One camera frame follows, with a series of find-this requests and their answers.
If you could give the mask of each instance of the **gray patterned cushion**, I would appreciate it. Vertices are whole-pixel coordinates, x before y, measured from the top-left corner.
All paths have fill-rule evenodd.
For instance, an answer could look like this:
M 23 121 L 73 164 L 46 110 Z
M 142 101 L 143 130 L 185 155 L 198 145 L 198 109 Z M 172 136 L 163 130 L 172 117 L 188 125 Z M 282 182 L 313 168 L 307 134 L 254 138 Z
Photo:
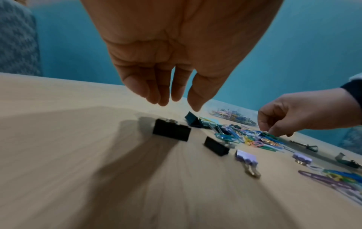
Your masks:
M 35 18 L 13 0 L 0 0 L 0 72 L 41 76 Z

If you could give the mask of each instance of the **teal wall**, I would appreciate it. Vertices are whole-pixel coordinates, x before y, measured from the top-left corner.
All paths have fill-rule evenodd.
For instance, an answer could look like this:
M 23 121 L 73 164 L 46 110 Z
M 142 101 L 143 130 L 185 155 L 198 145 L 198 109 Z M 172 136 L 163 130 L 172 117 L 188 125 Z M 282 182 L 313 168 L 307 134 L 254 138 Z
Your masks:
M 121 84 L 78 1 L 33 12 L 44 76 Z M 285 0 L 267 33 L 215 99 L 258 110 L 284 93 L 339 87 L 362 72 L 361 15 L 362 3 L 354 0 Z M 303 133 L 338 144 L 346 130 Z

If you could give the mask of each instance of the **black binder clip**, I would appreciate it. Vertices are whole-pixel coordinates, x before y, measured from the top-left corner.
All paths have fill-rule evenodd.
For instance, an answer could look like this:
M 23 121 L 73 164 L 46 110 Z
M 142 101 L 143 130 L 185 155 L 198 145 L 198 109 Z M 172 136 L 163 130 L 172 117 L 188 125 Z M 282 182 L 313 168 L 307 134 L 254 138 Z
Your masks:
M 207 137 L 204 143 L 204 146 L 209 148 L 212 152 L 216 153 L 219 156 L 224 156 L 229 153 L 229 148 L 220 142 L 215 141 L 214 139 Z
M 358 169 L 359 167 L 362 167 L 360 164 L 358 164 L 357 162 L 355 162 L 354 160 L 351 160 L 351 161 L 348 161 L 348 160 L 344 160 L 343 158 L 345 157 L 346 155 L 344 155 L 343 153 L 339 153 L 335 159 L 336 161 L 338 161 L 339 163 L 341 164 L 345 164 L 349 167 L 352 167 L 352 168 L 355 168 L 355 169 Z
M 169 137 L 181 141 L 188 141 L 191 128 L 184 125 L 178 125 L 177 121 L 173 119 L 157 119 L 155 127 L 153 128 L 153 134 Z
M 189 112 L 185 116 L 185 118 L 186 118 L 188 125 L 191 127 L 196 127 L 196 128 L 204 127 L 204 125 L 200 122 L 199 118 L 191 112 Z

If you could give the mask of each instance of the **light wood tabletop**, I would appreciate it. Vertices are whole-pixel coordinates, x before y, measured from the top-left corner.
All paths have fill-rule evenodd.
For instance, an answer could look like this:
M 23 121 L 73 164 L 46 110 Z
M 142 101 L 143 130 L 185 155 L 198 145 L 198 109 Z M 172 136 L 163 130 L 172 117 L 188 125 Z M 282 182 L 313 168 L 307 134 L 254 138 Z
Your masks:
M 192 128 L 188 142 L 152 135 L 155 119 L 186 124 L 189 111 L 185 99 L 160 107 L 124 86 L 0 74 L 0 228 L 362 228 L 362 207 L 300 175 L 310 170 L 289 151 L 238 144 L 257 157 L 257 180 L 234 149 L 219 157 L 203 145 L 211 130 Z M 290 147 L 326 169 L 350 170 L 340 152 L 362 163 L 288 139 L 318 145 Z

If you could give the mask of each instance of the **patterned fabric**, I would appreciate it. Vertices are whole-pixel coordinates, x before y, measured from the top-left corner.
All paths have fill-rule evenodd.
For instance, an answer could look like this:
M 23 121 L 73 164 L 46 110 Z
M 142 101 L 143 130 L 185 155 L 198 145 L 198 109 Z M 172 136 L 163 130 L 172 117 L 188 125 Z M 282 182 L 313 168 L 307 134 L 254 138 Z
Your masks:
M 0 0 L 0 72 L 41 76 L 35 18 L 13 0 Z
M 362 126 L 351 128 L 341 141 L 339 147 L 362 155 Z

